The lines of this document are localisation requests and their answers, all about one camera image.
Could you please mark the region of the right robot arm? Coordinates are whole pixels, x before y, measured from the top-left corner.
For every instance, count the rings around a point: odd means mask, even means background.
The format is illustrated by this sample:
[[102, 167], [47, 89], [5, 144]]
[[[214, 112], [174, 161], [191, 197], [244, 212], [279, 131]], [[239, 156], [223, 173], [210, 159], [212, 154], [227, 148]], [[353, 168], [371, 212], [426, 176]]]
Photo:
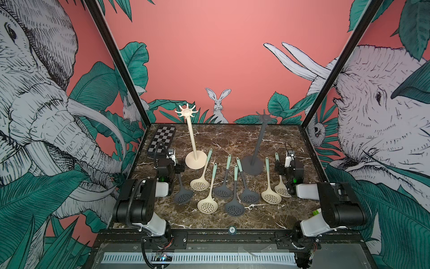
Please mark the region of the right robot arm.
[[297, 249], [311, 245], [310, 239], [339, 229], [362, 226], [367, 215], [354, 190], [348, 183], [318, 182], [305, 184], [304, 166], [295, 160], [286, 167], [279, 161], [275, 170], [287, 179], [287, 193], [298, 198], [319, 201], [318, 213], [295, 224], [291, 243]]

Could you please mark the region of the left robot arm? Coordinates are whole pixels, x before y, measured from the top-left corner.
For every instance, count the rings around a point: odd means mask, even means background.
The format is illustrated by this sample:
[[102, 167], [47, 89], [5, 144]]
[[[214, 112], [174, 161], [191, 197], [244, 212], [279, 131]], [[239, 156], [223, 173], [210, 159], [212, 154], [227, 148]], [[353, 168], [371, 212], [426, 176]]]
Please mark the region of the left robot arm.
[[185, 170], [183, 161], [160, 158], [156, 175], [138, 180], [127, 179], [113, 208], [113, 222], [146, 233], [149, 237], [172, 239], [168, 221], [155, 213], [157, 197], [173, 193], [174, 179]]

